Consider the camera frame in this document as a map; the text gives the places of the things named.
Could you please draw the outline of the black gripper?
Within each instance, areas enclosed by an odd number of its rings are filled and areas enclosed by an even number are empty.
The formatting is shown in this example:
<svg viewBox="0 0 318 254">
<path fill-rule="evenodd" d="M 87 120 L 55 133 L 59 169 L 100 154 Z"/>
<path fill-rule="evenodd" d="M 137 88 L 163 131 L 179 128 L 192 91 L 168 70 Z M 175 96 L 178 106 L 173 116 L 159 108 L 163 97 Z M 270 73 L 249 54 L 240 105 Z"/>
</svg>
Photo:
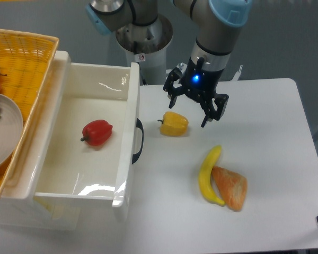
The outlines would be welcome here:
<svg viewBox="0 0 318 254">
<path fill-rule="evenodd" d="M 190 58 L 183 76 L 179 68 L 174 68 L 169 72 L 163 86 L 170 99 L 170 109 L 175 105 L 177 97 L 183 94 L 201 105 L 205 113 L 202 128 L 207 122 L 220 120 L 229 99 L 227 94 L 216 93 L 216 86 L 224 69 L 206 70 L 206 67 L 204 57 L 199 58 L 196 63 Z M 174 87 L 174 82 L 181 78 L 182 85 Z"/>
</svg>

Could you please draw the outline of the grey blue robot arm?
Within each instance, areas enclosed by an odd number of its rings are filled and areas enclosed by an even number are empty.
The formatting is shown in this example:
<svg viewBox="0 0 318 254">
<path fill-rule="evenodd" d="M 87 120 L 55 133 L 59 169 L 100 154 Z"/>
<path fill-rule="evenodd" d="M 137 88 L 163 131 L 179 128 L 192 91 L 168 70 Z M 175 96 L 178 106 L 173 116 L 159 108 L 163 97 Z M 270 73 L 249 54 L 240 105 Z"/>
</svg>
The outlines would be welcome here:
<svg viewBox="0 0 318 254">
<path fill-rule="evenodd" d="M 170 21 L 158 12 L 157 1 L 90 1 L 85 10 L 100 34 L 114 33 L 130 62 L 137 62 L 145 82 L 154 78 L 174 106 L 180 95 L 198 103 L 204 122 L 219 120 L 228 101 L 216 92 L 242 27 L 252 7 L 251 1 L 173 1 L 199 28 L 187 67 L 165 73 L 165 53 L 173 37 Z"/>
</svg>

